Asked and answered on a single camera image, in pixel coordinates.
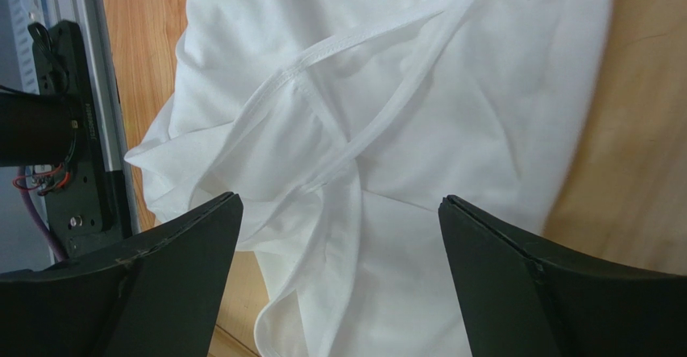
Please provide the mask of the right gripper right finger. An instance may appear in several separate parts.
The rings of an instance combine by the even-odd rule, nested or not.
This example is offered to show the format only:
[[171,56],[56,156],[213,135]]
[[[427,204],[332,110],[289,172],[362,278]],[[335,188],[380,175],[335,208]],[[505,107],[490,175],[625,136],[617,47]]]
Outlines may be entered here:
[[684,276],[574,251],[454,195],[438,215],[473,355],[685,355]]

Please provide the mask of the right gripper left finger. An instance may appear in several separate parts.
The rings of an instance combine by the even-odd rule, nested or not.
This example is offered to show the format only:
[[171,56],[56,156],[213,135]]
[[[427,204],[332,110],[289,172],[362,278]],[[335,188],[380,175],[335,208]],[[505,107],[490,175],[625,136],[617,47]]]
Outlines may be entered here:
[[243,211],[224,193],[109,247],[2,274],[2,355],[207,355]]

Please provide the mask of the white tank top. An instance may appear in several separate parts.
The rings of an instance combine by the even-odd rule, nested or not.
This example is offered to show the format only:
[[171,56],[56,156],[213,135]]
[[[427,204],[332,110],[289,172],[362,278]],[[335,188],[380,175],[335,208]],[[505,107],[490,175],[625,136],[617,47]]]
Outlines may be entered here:
[[240,195],[262,355],[467,356],[439,204],[542,231],[612,1],[186,0],[126,159],[161,222]]

